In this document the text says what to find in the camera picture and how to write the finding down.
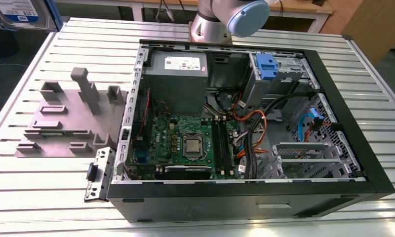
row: blue hard drive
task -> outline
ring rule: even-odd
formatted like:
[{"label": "blue hard drive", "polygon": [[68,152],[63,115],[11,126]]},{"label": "blue hard drive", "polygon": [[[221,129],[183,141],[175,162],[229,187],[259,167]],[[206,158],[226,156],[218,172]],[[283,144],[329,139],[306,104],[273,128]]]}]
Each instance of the blue hard drive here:
[{"label": "blue hard drive", "polygon": [[62,17],[54,0],[0,0],[0,28],[60,31]]}]

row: gray mount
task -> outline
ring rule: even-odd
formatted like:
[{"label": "gray mount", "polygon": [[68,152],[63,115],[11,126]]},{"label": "gray mount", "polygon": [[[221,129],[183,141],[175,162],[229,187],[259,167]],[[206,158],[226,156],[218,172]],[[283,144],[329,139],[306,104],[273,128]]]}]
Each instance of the gray mount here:
[{"label": "gray mount", "polygon": [[18,157],[95,157],[98,149],[117,147],[127,92],[118,86],[98,90],[88,70],[74,68],[80,90],[44,82],[44,100],[18,146]]}]

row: green circuit board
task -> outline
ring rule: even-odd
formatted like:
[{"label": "green circuit board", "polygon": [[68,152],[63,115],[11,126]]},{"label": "green circuit board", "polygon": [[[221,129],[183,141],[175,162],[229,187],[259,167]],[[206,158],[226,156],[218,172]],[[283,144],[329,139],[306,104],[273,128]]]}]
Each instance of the green circuit board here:
[{"label": "green circuit board", "polygon": [[[235,179],[238,174],[215,170],[214,144],[213,144],[213,119],[197,117],[155,117],[151,134],[151,148],[149,150],[147,164],[138,166],[142,174],[153,176],[155,165],[205,165],[213,167],[211,179]],[[237,122],[226,121],[229,133],[237,131]],[[185,136],[202,137],[202,156],[197,160],[190,160],[185,156]],[[231,164],[235,168],[233,146],[230,147]]]}]

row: gray robot arm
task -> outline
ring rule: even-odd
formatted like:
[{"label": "gray robot arm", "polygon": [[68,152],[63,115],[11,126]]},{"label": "gray robot arm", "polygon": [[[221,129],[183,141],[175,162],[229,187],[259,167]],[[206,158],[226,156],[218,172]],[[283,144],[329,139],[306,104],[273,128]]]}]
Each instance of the gray robot arm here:
[{"label": "gray robot arm", "polygon": [[269,15],[270,6],[265,0],[199,0],[193,40],[227,43],[231,34],[249,37],[262,28]]}]

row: blue cable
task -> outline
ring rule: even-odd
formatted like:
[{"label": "blue cable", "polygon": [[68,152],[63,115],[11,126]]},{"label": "blue cable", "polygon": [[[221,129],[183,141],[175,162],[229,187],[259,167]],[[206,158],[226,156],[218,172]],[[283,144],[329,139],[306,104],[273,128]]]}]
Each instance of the blue cable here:
[{"label": "blue cable", "polygon": [[313,114],[305,114],[298,122],[298,126],[297,126],[297,133],[298,133],[298,138],[301,140],[301,142],[303,142],[305,136],[303,136],[303,123],[305,123],[305,118],[307,116],[311,116],[313,118],[316,118],[316,115]]}]

